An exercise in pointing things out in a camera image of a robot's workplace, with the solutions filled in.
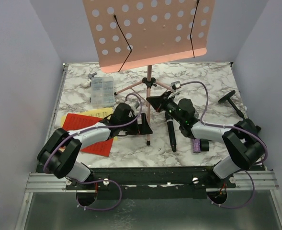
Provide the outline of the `red sheet music page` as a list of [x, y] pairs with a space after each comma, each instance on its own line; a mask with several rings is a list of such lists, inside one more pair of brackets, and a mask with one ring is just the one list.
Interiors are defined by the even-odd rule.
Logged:
[[[79, 130], [80, 129], [66, 130], [66, 131], [71, 135], [73, 133], [78, 132]], [[82, 133], [82, 134], [76, 135], [76, 136], [74, 136], [74, 139], [78, 139], [82, 143], [80, 151], [85, 152], [85, 153], [100, 155], [100, 156], [104, 156], [104, 157], [109, 157], [111, 147], [112, 147], [112, 144], [113, 144], [113, 139], [111, 138], [111, 139], [107, 140], [107, 138], [109, 136], [107, 131], [108, 131], [108, 129], [94, 129], [94, 130], [91, 130], [88, 133]]]

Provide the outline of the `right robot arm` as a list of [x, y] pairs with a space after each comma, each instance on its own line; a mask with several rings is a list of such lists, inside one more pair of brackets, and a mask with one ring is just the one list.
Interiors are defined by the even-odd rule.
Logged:
[[260, 143], [256, 127], [247, 119], [234, 126], [210, 126], [196, 118], [196, 109], [190, 99], [183, 98], [174, 102], [171, 92], [160, 96], [147, 97], [147, 102], [158, 113], [164, 111], [179, 123], [181, 133], [191, 139], [205, 139], [225, 144], [228, 156], [218, 162], [208, 175], [208, 183], [220, 187], [225, 178], [239, 171], [248, 170], [265, 153]]

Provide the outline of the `pink music stand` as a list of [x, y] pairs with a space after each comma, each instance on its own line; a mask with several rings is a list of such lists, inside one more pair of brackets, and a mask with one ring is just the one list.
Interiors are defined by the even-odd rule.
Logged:
[[203, 56], [213, 0], [85, 0], [85, 13], [103, 72]]

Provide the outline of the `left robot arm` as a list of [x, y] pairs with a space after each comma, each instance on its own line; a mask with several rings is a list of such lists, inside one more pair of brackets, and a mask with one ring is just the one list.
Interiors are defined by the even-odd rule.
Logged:
[[150, 135], [153, 133], [146, 114], [137, 113], [135, 108], [120, 103], [115, 111], [96, 124], [79, 130], [66, 131], [59, 128], [45, 143], [37, 159], [44, 173], [58, 179], [67, 177], [76, 180], [83, 189], [93, 186], [92, 170], [77, 162], [79, 151], [99, 142], [105, 142], [123, 131], [127, 135]]

